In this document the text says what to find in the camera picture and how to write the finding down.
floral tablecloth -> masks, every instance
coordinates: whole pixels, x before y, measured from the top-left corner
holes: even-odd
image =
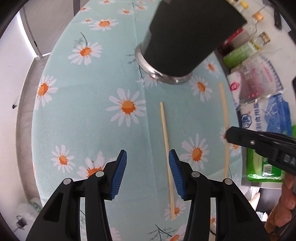
[[[38,88],[32,125],[37,187],[43,204],[67,177],[85,179],[125,149],[119,194],[106,202],[113,240],[182,240],[189,213],[175,190],[170,218],[160,102],[169,145],[207,177],[223,179],[223,83],[230,126],[237,116],[214,54],[183,85],[160,83],[142,72],[134,49],[149,27],[155,0],[91,0],[58,40]],[[228,174],[240,185],[241,150],[231,146]],[[211,222],[215,220],[214,207]],[[84,201],[81,233],[85,234]]]

yellow bottle cap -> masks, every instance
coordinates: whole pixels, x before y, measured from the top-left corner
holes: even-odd
[[[240,2],[240,5],[242,5],[244,9],[248,9],[249,8],[249,5],[245,1],[241,1]]]
[[[270,37],[267,35],[266,32],[262,32],[259,36],[260,36],[261,38],[263,38],[265,44],[267,44],[267,43],[270,42]]]
[[[264,19],[263,15],[260,12],[254,13],[253,18],[255,18],[258,22],[261,22]]]

red label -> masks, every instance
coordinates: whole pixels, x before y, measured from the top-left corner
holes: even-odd
[[[228,45],[236,36],[238,36],[241,32],[243,32],[243,28],[239,28],[233,35],[231,35],[228,39],[226,39],[223,43],[223,46]]]
[[[239,83],[238,83],[238,82],[233,82],[233,83],[230,85],[230,90],[231,90],[231,91],[237,90],[238,87],[239,87]]]

black clip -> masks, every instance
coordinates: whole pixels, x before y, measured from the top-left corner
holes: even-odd
[[[126,161],[126,151],[121,150],[116,161],[88,179],[64,179],[41,210],[26,241],[80,241],[81,197],[85,197],[88,241],[112,241],[104,201],[118,194]]]
[[[184,241],[207,241],[210,230],[210,197],[216,198],[216,241],[270,241],[261,220],[235,183],[208,180],[180,161],[175,150],[169,164],[178,194],[192,200]]]

metal screw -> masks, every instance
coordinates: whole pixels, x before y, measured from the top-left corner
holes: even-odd
[[[200,176],[200,173],[199,172],[192,172],[191,173],[191,176],[193,176],[193,177],[199,177]]]
[[[63,183],[64,183],[65,185],[68,185],[68,184],[71,183],[71,179],[70,179],[70,178],[66,178],[65,180],[63,180]]]
[[[102,176],[104,176],[104,172],[103,171],[98,171],[98,172],[96,172],[96,176],[97,177],[102,177]]]
[[[227,178],[227,179],[225,179],[225,183],[227,185],[231,185],[232,184],[232,181],[231,181],[231,179]]]

